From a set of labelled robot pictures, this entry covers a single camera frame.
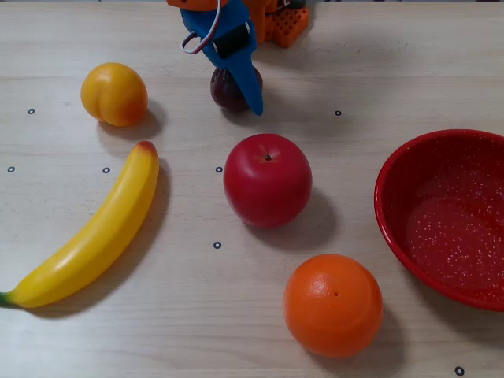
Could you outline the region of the blue gripper body with servo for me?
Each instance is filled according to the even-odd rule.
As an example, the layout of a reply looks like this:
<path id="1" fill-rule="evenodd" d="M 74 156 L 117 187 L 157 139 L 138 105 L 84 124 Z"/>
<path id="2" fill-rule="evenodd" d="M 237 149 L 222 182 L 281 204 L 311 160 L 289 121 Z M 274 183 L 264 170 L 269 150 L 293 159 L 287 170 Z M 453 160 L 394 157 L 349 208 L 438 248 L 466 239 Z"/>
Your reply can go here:
<path id="1" fill-rule="evenodd" d="M 216 16 L 216 10 L 181 10 L 181 16 L 189 32 L 204 38 Z M 255 28 L 243 1 L 229 1 L 220 9 L 220 19 L 212 39 L 203 47 L 210 60 L 250 60 L 257 49 Z"/>

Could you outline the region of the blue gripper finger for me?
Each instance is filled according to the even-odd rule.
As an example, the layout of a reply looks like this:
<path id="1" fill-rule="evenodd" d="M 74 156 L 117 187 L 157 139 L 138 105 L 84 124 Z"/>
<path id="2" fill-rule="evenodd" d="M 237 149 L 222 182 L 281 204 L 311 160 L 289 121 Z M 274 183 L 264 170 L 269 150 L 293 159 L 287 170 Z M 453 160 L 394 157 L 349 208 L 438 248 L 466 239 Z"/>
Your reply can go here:
<path id="1" fill-rule="evenodd" d="M 227 69 L 232 74 L 247 105 L 256 115 L 261 116 L 264 110 L 262 90 L 251 59 L 257 47 L 255 40 L 240 49 L 231 48 L 231 44 L 212 41 L 205 48 L 205 54 L 217 68 Z"/>

